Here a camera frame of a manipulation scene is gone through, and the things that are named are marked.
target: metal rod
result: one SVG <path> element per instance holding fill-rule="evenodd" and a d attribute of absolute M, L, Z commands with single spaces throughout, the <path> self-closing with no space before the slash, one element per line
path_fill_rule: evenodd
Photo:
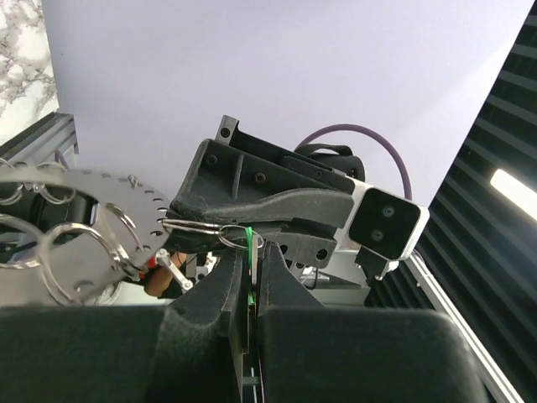
<path fill-rule="evenodd" d="M 435 309 L 446 313 L 459 328 L 462 336 L 467 340 L 476 357 L 481 380 L 494 396 L 494 399 L 498 403 L 524 403 L 522 397 L 520 397 L 519 393 L 511 385 L 485 346 L 482 345 L 476 333 L 473 332 L 470 325 L 468 325 L 467 321 L 456 309 L 449 296 L 442 290 L 442 287 L 438 284 L 438 281 L 436 281 L 425 263 L 415 255 L 412 255 L 406 260 L 406 264 Z"/>

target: perforated metal plate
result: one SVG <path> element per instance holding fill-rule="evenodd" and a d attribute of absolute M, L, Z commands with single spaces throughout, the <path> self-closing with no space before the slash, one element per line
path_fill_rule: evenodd
<path fill-rule="evenodd" d="M 101 234 L 112 233 L 130 257 L 133 265 L 145 264 L 159 250 L 169 233 L 159 222 L 165 217 L 169 201 L 145 184 L 132 186 L 128 178 L 89 170 L 62 172 L 54 167 L 0 167 L 0 183 L 37 183 L 71 188 L 86 193 L 98 202 L 98 217 L 92 226 Z M 127 227 L 110 211 L 107 203 L 121 208 L 136 226 L 143 250 Z M 112 269 L 106 250 L 92 237 L 82 234 L 76 239 L 54 248 L 50 253 L 51 271 L 64 290 L 85 300 L 100 293 L 124 274 Z M 0 270 L 0 306 L 31 303 L 55 305 L 43 286 L 36 270 Z"/>

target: fluorescent light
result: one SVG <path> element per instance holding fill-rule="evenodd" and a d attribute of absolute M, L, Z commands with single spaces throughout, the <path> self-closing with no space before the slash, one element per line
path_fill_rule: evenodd
<path fill-rule="evenodd" d="M 497 170 L 490 184 L 537 221 L 537 193 L 504 170 Z"/>

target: green string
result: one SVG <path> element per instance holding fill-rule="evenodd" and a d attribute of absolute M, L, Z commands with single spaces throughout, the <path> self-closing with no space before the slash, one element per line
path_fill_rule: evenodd
<path fill-rule="evenodd" d="M 252 267 L 252 243 L 253 243 L 253 231 L 252 227 L 246 228 L 246 241 L 248 242 L 248 263 Z"/>

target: black strap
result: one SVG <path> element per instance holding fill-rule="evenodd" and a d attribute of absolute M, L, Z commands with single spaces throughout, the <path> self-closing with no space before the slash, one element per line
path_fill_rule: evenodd
<path fill-rule="evenodd" d="M 316 151 L 320 149 L 329 149 L 341 155 L 342 157 L 349 157 L 352 155 L 352 150 L 348 145 L 331 145 L 331 144 L 305 144 L 301 147 L 298 147 L 295 150 L 296 154 L 304 155 L 304 157 L 309 157 Z"/>

